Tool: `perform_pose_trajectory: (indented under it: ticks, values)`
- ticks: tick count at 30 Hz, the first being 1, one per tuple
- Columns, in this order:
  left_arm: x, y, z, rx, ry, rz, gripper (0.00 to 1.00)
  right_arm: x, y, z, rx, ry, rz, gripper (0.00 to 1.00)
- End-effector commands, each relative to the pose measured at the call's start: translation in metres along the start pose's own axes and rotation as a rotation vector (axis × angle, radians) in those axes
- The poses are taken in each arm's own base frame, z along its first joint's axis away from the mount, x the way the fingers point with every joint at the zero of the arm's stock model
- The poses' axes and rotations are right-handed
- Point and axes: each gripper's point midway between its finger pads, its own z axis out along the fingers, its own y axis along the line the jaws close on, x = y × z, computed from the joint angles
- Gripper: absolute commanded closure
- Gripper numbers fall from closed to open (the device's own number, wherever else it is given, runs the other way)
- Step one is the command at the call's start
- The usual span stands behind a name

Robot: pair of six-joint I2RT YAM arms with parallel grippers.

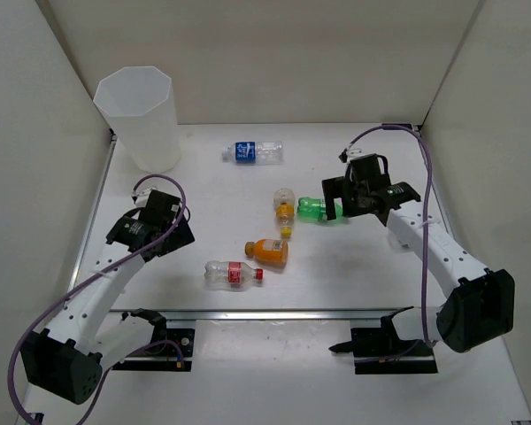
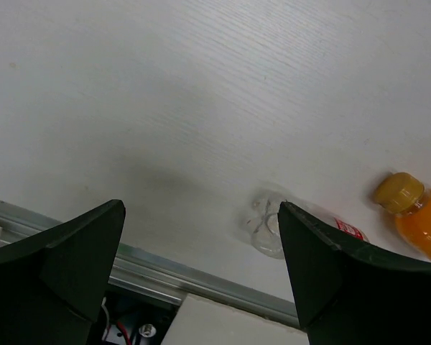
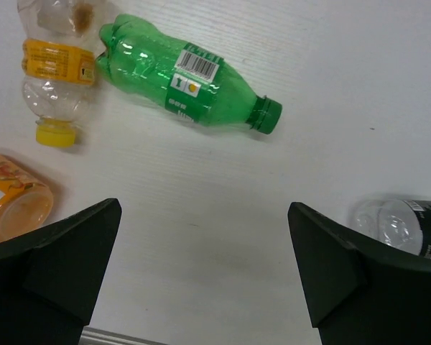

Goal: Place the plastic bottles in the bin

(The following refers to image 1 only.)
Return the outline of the green plastic bottle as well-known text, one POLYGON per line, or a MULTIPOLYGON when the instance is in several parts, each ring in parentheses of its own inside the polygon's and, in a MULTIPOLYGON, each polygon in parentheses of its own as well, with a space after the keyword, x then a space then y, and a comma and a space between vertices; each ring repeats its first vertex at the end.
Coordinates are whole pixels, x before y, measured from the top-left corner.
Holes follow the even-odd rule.
POLYGON ((343 223, 346 219, 342 215, 342 207, 335 203, 335 219, 327 218, 327 206, 323 198, 300 197, 297 201, 297 216, 300 221, 328 225, 343 223))

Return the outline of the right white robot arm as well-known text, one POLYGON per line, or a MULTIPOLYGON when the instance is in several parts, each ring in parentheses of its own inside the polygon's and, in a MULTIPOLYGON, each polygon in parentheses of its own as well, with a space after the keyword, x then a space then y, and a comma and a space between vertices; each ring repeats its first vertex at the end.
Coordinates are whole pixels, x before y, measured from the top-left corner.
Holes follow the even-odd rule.
POLYGON ((458 353, 468 352, 513 329, 515 281, 504 269, 491 270, 460 246, 428 212, 427 203, 408 183, 393 183, 388 161, 377 154, 350 160, 345 174, 322 182, 329 220, 342 214, 377 217, 422 265, 422 286, 435 278, 445 297, 438 308, 425 301, 381 317, 371 342, 393 354, 411 343, 445 343, 458 353))

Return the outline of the clear bottle red label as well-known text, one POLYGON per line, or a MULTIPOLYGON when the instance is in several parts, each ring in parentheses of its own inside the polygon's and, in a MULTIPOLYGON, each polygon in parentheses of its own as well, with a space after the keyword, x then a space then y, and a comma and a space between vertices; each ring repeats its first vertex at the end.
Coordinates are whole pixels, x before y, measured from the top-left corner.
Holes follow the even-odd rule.
POLYGON ((204 266, 205 285, 212 290, 244 290, 261 285, 262 268, 250 267, 239 261, 209 261, 204 266))

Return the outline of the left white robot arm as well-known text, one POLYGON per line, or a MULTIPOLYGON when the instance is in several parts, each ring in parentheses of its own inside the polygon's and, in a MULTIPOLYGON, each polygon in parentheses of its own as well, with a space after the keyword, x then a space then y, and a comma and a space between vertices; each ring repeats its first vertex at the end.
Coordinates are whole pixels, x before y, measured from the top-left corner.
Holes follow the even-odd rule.
POLYGON ((44 328, 20 348, 29 382, 76 405, 86 402, 103 372, 143 348, 162 352, 168 342, 165 317, 139 308, 112 328, 100 329, 132 278, 152 259, 195 241, 182 202, 152 190, 145 203, 120 217, 106 236, 100 275, 64 302, 44 328))

